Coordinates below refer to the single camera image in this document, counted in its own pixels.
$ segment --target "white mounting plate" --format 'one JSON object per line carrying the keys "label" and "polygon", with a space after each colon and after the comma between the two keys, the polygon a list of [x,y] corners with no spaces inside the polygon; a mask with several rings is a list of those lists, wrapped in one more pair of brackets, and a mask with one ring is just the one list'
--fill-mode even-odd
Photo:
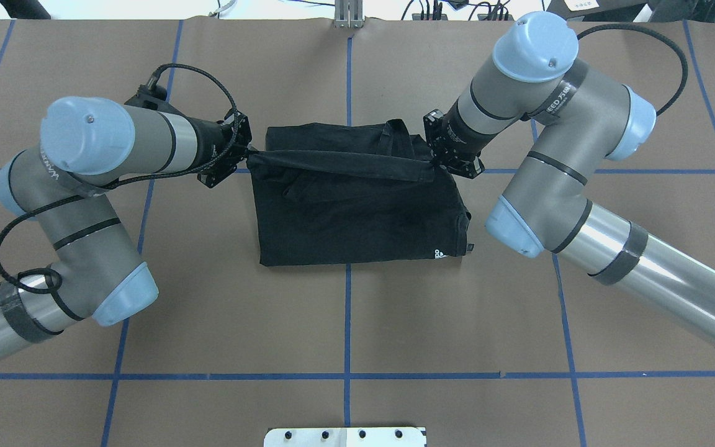
{"label": "white mounting plate", "polygon": [[264,447],[426,447],[426,429],[423,427],[273,429],[264,436]]}

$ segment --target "white label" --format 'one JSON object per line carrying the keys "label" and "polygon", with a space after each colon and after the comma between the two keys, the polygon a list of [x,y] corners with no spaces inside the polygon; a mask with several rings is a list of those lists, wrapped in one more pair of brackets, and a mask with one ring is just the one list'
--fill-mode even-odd
{"label": "white label", "polygon": [[564,0],[570,11],[584,11],[584,9],[599,8],[598,0]]}

